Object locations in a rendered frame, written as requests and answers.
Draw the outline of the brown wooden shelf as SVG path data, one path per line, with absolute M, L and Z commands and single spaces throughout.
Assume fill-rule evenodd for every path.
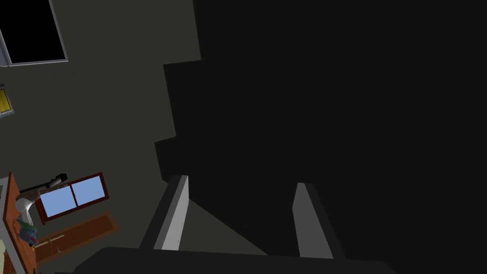
M 36 248 L 36 263 L 41 266 L 119 230 L 109 213 L 97 215 L 41 239 Z

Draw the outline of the yellow framed picture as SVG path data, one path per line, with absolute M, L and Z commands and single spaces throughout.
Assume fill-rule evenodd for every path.
M 0 118 L 14 114 L 14 109 L 6 93 L 5 85 L 0 84 Z

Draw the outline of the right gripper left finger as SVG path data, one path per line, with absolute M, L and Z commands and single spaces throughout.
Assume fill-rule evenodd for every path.
M 175 175 L 167 183 L 140 249 L 179 250 L 189 206 L 189 177 Z

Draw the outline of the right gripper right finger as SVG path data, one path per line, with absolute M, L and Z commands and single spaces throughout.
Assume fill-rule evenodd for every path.
M 300 257 L 346 259 L 318 192 L 311 183 L 297 184 L 292 215 Z

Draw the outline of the orange wooden table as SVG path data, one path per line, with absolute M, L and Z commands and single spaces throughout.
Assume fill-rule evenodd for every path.
M 40 203 L 42 194 L 52 190 L 20 192 L 12 172 L 0 179 L 0 240 L 5 247 L 5 267 L 13 269 L 7 269 L 4 274 L 41 274 L 38 272 L 38 245 L 29 209 Z

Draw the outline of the red framed window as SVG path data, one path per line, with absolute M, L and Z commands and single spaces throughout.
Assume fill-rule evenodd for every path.
M 68 182 L 65 187 L 41 194 L 35 202 L 40 221 L 48 221 L 74 213 L 109 199 L 102 173 Z

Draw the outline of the black framed window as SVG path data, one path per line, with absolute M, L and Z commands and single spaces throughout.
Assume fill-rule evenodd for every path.
M 52 0 L 0 0 L 0 67 L 67 61 Z

